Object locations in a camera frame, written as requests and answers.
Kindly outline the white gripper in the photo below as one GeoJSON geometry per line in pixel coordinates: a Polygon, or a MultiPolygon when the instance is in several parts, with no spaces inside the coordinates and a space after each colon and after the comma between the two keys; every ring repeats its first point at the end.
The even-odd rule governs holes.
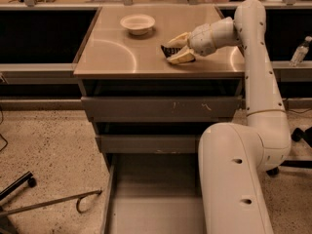
{"type": "Polygon", "coordinates": [[[213,31],[209,24],[200,25],[191,33],[183,32],[179,34],[177,37],[171,39],[166,46],[168,48],[182,48],[176,54],[167,58],[170,64],[193,61],[195,59],[194,53],[205,57],[216,52],[213,31]]]}

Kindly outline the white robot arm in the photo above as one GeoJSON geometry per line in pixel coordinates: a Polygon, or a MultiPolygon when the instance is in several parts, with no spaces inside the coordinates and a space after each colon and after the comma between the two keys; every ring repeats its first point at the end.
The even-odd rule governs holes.
{"type": "Polygon", "coordinates": [[[217,123],[200,137],[199,175],[207,234],[274,234],[258,174],[291,151],[285,107],[265,45],[266,13],[246,0],[233,18],[203,24],[168,42],[170,64],[190,62],[226,46],[242,46],[247,124],[217,123]]]}

